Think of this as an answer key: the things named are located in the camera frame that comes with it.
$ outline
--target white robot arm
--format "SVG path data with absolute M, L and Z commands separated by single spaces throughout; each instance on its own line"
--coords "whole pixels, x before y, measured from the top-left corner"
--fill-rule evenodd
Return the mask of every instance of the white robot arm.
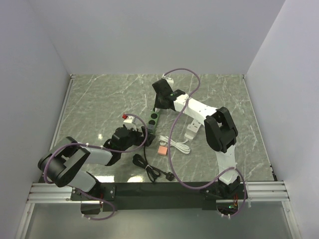
M 155 108 L 172 109 L 180 112 L 189 98 L 188 94 L 181 90 L 171 89 L 172 79 L 166 76 L 153 84 L 156 92 Z M 235 143 L 238 131 L 229 111 L 207 106 L 193 98 L 183 112 L 205 126 L 206 139 L 209 146 L 215 150 L 219 173 L 230 167 L 236 167 Z M 235 170 L 227 171 L 219 180 L 229 185 L 237 180 L 238 173 Z

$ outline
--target white panel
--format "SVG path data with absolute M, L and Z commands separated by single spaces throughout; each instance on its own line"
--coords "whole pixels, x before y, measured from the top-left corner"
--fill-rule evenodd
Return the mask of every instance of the white panel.
M 244 74 L 284 0 L 29 0 L 74 74 Z
M 89 192 L 95 184 L 96 181 L 90 174 L 80 170 L 68 186 L 79 188 L 84 192 Z
M 0 235 L 17 230 L 48 151 L 69 76 L 25 0 L 0 7 Z
M 318 238 L 319 1 L 286 0 L 247 74 L 270 161 L 303 237 Z
M 90 152 L 90 155 L 86 159 L 85 163 L 98 163 L 107 165 L 112 158 L 112 153 L 109 151 L 88 147 L 85 147 L 85 149 Z

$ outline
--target power strip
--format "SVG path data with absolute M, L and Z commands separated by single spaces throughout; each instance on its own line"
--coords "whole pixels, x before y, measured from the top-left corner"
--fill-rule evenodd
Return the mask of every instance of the power strip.
M 197 132 L 198 132 L 200 126 L 201 126 L 200 122 L 193 119 L 191 124 L 189 124 L 186 128 L 186 133 L 184 134 L 185 139 L 192 142 L 192 140 L 197 135 Z
M 148 123 L 148 132 L 154 134 L 158 120 L 160 117 L 160 109 L 153 109 Z

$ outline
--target black power plug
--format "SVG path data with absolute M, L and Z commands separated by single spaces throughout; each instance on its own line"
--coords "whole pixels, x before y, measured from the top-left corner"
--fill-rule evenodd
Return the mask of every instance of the black power plug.
M 166 175 L 166 179 L 170 182 L 173 181 L 175 178 L 174 174 L 172 174 L 171 172 L 168 172 L 165 175 Z

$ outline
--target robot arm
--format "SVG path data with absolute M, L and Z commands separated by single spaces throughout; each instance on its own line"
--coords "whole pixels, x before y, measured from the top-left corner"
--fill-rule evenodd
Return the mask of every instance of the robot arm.
M 219 173 L 229 167 L 236 167 L 234 150 L 238 131 L 227 108 L 210 107 L 189 98 L 184 91 L 173 91 L 165 76 L 152 86 L 156 92 L 155 108 L 180 112 L 189 99 L 183 113 L 205 126 L 207 143 L 216 152 Z M 230 185 L 237 178 L 238 173 L 232 170 L 224 173 L 219 180 Z
M 125 151 L 133 145 L 140 145 L 145 139 L 145 128 L 142 126 L 140 132 L 135 126 L 134 117 L 123 116 L 124 125 L 116 129 L 112 138 L 108 139 L 103 145 L 105 148 Z M 155 136 L 148 133 L 145 146 L 149 146 Z M 72 137 L 66 137 L 44 155 L 38 168 L 43 172 L 50 156 L 61 146 L 77 143 Z M 121 158 L 121 153 L 109 152 L 105 150 L 88 148 L 82 146 L 69 146 L 57 154 L 51 161 L 47 175 L 58 186 L 66 185 L 79 188 L 89 195 L 100 197 L 100 182 L 90 173 L 81 171 L 80 168 L 85 163 L 97 163 L 105 166 L 115 164 Z

